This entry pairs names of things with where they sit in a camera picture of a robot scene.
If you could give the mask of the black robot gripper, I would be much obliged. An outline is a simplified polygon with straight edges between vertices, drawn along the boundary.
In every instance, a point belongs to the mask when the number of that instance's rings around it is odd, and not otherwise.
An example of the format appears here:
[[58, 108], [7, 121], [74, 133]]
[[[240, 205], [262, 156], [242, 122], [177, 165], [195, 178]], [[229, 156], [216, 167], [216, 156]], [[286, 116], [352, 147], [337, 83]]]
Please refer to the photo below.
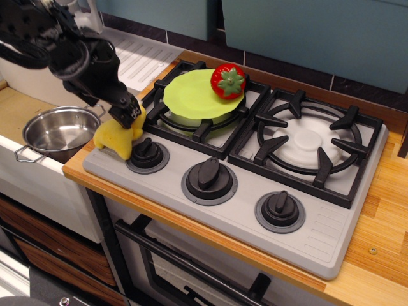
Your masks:
[[129, 129], [142, 113], [137, 99], [119, 81], [120, 60], [113, 44], [106, 39], [85, 41], [88, 57], [85, 67], [63, 81], [64, 88], [89, 106], [102, 100], [112, 107], [109, 114], [123, 128]]

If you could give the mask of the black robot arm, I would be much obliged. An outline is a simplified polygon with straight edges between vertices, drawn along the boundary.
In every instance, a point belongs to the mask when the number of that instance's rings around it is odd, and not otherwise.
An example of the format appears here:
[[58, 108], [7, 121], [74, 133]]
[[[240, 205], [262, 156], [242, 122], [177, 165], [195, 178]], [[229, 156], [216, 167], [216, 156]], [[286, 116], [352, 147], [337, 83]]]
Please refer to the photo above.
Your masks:
[[56, 1], [1, 1], [1, 58], [26, 69], [48, 68], [88, 105], [109, 103], [110, 115], [126, 129], [142, 113], [119, 80], [113, 43], [79, 27]]

